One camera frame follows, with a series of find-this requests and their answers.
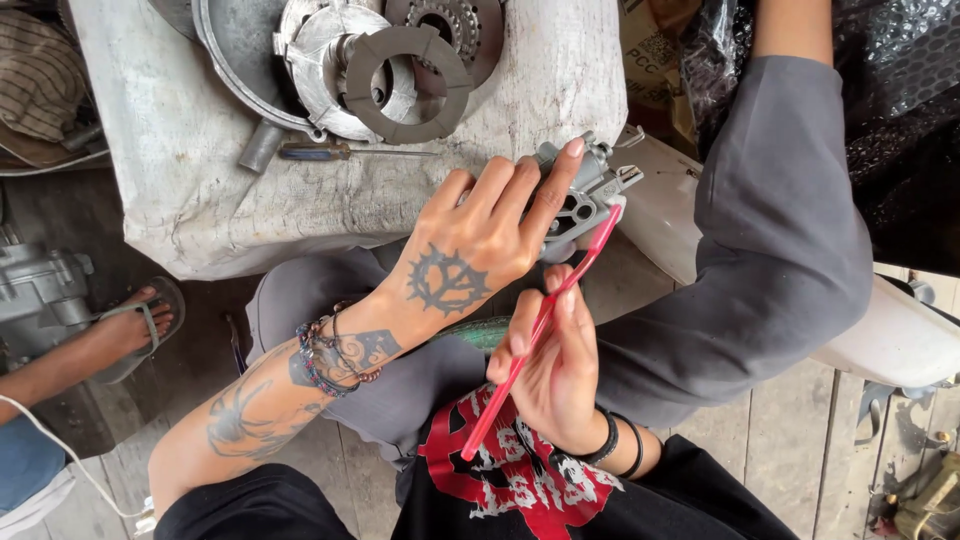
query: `striped cloth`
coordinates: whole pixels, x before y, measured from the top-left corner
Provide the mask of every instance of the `striped cloth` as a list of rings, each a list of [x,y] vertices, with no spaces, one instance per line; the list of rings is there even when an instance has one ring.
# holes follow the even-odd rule
[[[0,119],[24,135],[59,142],[86,94],[84,61],[54,28],[0,11]]]

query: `carburetor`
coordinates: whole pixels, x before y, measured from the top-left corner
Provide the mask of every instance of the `carburetor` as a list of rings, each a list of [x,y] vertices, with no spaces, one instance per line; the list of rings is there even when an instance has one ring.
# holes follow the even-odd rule
[[[607,219],[611,197],[643,178],[643,173],[634,165],[625,165],[615,171],[610,169],[607,160],[613,155],[613,148],[606,142],[596,142],[593,132],[586,132],[581,138],[585,142],[584,160],[566,193],[564,205],[543,240],[540,258]],[[541,182],[550,176],[559,154],[560,149],[552,143],[540,145],[534,158],[540,164]]]

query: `red graphic print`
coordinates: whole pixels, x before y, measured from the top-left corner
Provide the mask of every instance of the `red graphic print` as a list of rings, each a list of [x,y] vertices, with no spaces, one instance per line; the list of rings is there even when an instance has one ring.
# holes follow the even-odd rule
[[[603,510],[614,487],[623,491],[622,484],[615,476],[564,454],[555,454],[556,468],[551,466],[553,445],[523,424],[511,398],[507,398],[477,457],[469,464],[474,474],[454,472],[451,455],[459,459],[492,392],[491,384],[484,385],[434,415],[426,444],[419,448],[430,477],[437,489],[447,495],[476,503],[470,518],[483,519],[517,510],[539,540],[569,539],[565,526],[585,525]],[[454,407],[467,422],[450,432]],[[536,457],[530,456],[530,449]],[[490,471],[497,469],[502,474],[496,476],[501,483],[506,477],[508,487],[491,482]]]

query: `gray pants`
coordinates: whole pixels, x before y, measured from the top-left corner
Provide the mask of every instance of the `gray pants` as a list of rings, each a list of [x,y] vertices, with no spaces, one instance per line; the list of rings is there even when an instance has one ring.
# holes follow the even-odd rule
[[[853,205],[839,75],[816,61],[753,61],[697,192],[698,279],[597,328],[597,402],[657,428],[721,405],[849,328],[872,287],[870,240]],[[279,265],[247,307],[251,357],[386,277],[365,250]],[[459,338],[391,362],[324,416],[398,460],[440,405],[484,381]]]

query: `foot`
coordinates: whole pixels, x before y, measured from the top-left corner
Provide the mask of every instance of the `foot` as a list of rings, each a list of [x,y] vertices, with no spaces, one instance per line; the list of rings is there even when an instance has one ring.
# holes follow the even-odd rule
[[[137,302],[150,302],[156,295],[153,287],[146,286],[133,293],[123,305]],[[163,303],[150,310],[154,316],[157,337],[163,337],[174,320],[170,305]],[[98,348],[98,357],[104,360],[104,367],[120,358],[151,343],[147,320],[139,310],[131,309],[116,315],[110,315],[98,321],[84,332],[84,338],[90,347]]]

